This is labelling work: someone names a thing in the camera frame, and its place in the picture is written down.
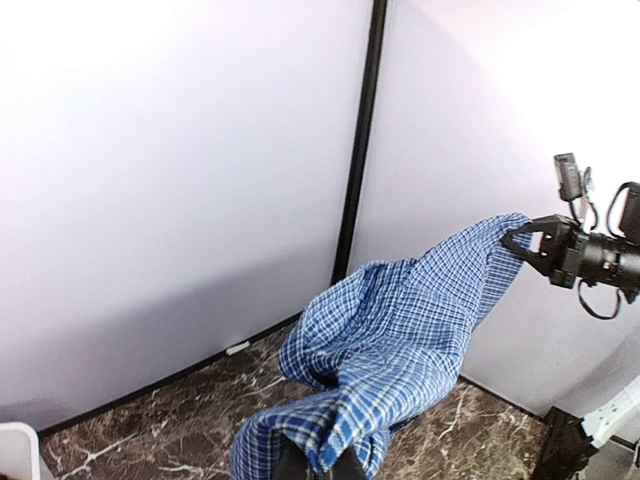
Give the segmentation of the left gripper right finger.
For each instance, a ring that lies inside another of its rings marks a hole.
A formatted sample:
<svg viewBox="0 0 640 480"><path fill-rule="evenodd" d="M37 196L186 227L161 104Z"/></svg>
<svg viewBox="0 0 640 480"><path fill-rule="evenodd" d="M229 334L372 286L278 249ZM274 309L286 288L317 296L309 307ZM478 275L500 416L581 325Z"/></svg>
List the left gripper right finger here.
<svg viewBox="0 0 640 480"><path fill-rule="evenodd" d="M353 448L347 448L333 466L334 480L366 480L366 475Z"/></svg>

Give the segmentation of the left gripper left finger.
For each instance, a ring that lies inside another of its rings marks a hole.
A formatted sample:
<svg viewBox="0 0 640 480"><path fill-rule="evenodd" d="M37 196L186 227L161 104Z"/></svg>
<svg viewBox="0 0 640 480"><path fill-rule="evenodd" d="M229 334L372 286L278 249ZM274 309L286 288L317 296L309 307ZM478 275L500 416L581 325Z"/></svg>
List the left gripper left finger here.
<svg viewBox="0 0 640 480"><path fill-rule="evenodd" d="M281 452L272 480L309 480L310 463L298 446L287 441Z"/></svg>

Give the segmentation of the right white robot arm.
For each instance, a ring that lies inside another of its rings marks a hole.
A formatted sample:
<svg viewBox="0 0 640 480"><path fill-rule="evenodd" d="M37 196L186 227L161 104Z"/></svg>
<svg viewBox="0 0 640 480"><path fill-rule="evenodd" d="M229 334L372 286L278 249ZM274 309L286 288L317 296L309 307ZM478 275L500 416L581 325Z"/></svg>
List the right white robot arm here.
<svg viewBox="0 0 640 480"><path fill-rule="evenodd" d="M583 309L602 321L615 319L622 301L631 304L639 297L639 184L626 182L618 191L627 193L618 233L586 233L577 220L552 215L533 220L501 238L507 250L554 286L613 287L616 304L610 315L596 313L582 296L578 297ZM590 459L638 414L638 378L581 418L552 408L545 417L550 423L549 435L532 477L584 479Z"/></svg>

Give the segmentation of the blue checked long sleeve shirt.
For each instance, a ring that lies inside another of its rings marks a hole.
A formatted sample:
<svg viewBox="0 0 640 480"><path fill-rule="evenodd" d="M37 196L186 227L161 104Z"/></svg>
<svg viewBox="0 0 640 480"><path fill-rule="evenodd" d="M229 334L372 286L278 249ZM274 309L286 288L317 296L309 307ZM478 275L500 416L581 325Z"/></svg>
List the blue checked long sleeve shirt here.
<svg viewBox="0 0 640 480"><path fill-rule="evenodd" d="M421 257L367 263L312 300L278 363L314 394L247 420L232 477L272 479L290 441L310 478L333 479L347 448L374 478L395 434L454 389L474 331L522 265L501 238L527 223L520 213L485 219Z"/></svg>

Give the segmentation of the white plastic bin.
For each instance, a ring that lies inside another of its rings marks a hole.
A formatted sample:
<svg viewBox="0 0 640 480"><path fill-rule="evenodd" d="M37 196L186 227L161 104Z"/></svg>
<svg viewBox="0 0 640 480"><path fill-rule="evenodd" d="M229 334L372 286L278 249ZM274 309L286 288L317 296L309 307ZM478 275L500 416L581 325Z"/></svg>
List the white plastic bin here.
<svg viewBox="0 0 640 480"><path fill-rule="evenodd" d="M36 431L22 422L1 424L1 475L8 479L54 480L40 455Z"/></svg>

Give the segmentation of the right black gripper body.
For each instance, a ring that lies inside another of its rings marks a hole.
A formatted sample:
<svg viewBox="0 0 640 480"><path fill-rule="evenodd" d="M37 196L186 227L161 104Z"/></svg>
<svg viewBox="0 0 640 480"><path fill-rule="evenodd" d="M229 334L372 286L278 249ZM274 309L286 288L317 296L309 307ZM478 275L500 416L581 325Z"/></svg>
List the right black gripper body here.
<svg viewBox="0 0 640 480"><path fill-rule="evenodd" d="M639 289L639 246L604 234L587 234L570 219L553 219L553 259L548 278L571 289L575 280L602 283L621 290Z"/></svg>

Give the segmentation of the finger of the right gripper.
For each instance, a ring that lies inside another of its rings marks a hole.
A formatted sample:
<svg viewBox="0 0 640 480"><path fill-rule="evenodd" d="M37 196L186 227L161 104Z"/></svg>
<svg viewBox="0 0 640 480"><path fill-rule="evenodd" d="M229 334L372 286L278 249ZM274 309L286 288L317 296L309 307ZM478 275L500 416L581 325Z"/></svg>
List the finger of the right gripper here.
<svg viewBox="0 0 640 480"><path fill-rule="evenodd" d="M535 233L541 235L537 251L517 240L517 237L532 237ZM501 238L501 243L541 275L547 278L565 278L568 272L563 268L563 260L569 237L569 227L521 227L507 232Z"/></svg>
<svg viewBox="0 0 640 480"><path fill-rule="evenodd" d="M520 231L525 233L543 233L549 240L563 240L575 229L575 220L564 215L549 215L536 218L524 225Z"/></svg>

